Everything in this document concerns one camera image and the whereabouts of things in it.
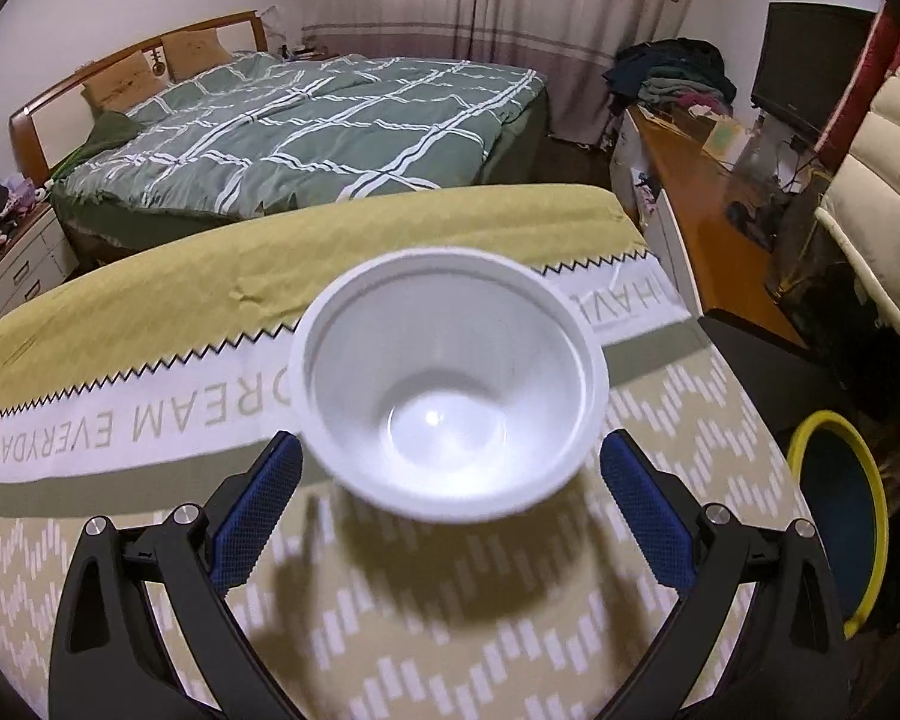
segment black monitor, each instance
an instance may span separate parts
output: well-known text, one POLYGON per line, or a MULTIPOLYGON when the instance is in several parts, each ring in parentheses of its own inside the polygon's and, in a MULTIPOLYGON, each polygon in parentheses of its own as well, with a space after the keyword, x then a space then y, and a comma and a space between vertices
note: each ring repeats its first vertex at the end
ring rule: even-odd
POLYGON ((853 77, 874 13, 771 2, 752 100, 815 143, 853 77))

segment zigzag line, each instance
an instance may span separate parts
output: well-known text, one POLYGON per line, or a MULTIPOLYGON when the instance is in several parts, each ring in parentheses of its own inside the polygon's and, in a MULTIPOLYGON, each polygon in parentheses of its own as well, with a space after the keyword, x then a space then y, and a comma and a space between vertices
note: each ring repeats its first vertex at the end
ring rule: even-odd
POLYGON ((280 333, 284 330, 289 330, 290 332, 295 332, 296 327, 299 324, 299 319, 293 324, 281 324, 275 330, 258 330, 255 335, 250 335, 248 333, 241 333, 240 336, 237 337, 236 341, 232 341, 230 338, 225 338, 223 341, 217 344, 207 344, 202 349, 192 349, 187 352, 185 355, 174 355, 170 360, 158 360, 157 362, 147 362, 146 365, 141 365, 141 367, 131 368, 130 370, 124 370, 119 373, 112 373, 104 377, 103 379, 95 379, 90 384, 81 384, 78 386, 70 386, 67 389, 60 389, 60 391, 54 392, 50 395, 44 395, 43 397, 36 398, 34 400, 28 401, 22 405, 14 406, 12 409, 2 409, 0 410, 0 419, 3 419, 5 416, 13 416, 17 413, 27 412, 30 409, 36 409, 40 406, 49 405, 50 403, 55 403, 58 400, 61 400, 65 397, 70 397, 71 395, 81 395, 84 392, 92 392, 95 389, 102 389, 106 385, 114 385, 117 382, 125 382, 130 380, 130 378, 139 379, 145 373, 156 373, 161 368, 165 368, 165 370, 169 370, 171 367, 177 364, 186 365, 190 360, 196 358, 197 360, 202 360, 209 352, 213 352, 214 354, 220 354, 223 349, 232 348, 236 349, 240 346, 244 341, 249 341, 250 343, 257 343, 260 338, 267 336, 274 340, 280 333))
POLYGON ((640 253, 629 252, 628 254, 614 255, 613 257, 610 257, 610 259, 607 259, 607 257, 601 257, 599 260, 587 258, 584 262, 581 262, 580 260, 574 260, 573 263, 559 263, 557 264, 557 266, 547 265, 544 266, 543 269, 534 268, 533 270, 541 276, 545 276, 547 274, 559 275, 564 271, 576 271, 576 269, 578 268, 582 268, 586 271, 589 268, 594 268, 594 266, 596 268, 601 268, 605 265, 618 265, 628 260, 646 260, 647 257, 653 257, 653 252, 650 252, 648 248, 645 248, 645 250, 640 253))

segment headboard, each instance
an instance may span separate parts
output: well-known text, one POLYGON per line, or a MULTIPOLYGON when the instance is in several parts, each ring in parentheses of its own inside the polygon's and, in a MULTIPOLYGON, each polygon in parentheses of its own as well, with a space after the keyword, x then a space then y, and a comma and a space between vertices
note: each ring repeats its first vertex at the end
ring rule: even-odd
POLYGON ((53 168, 86 141, 94 120, 90 105, 82 93, 84 81, 140 50, 147 56, 155 52, 155 56, 166 64, 163 58, 164 35, 180 29, 214 28, 226 50, 266 50, 260 17, 253 11, 245 11, 172 29, 92 62, 77 70, 69 79, 50 87, 10 117, 10 141, 20 170, 33 179, 36 186, 42 186, 50 178, 53 168))

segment floral curtain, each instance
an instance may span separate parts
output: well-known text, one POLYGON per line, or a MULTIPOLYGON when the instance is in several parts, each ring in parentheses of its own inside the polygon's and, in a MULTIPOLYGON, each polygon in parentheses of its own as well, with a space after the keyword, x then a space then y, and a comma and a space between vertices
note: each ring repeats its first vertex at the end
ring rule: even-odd
POLYGON ((623 47, 677 34, 690 0, 304 0, 304 35, 336 52, 532 67, 549 77, 554 135, 597 143, 601 78, 623 47))

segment white nightstand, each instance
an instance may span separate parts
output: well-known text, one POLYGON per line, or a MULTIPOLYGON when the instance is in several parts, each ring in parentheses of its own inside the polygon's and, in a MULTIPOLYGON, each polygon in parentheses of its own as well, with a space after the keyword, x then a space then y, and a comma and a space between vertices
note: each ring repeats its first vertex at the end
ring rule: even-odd
POLYGON ((0 317, 59 287, 76 269, 53 208, 37 204, 0 252, 0 317))

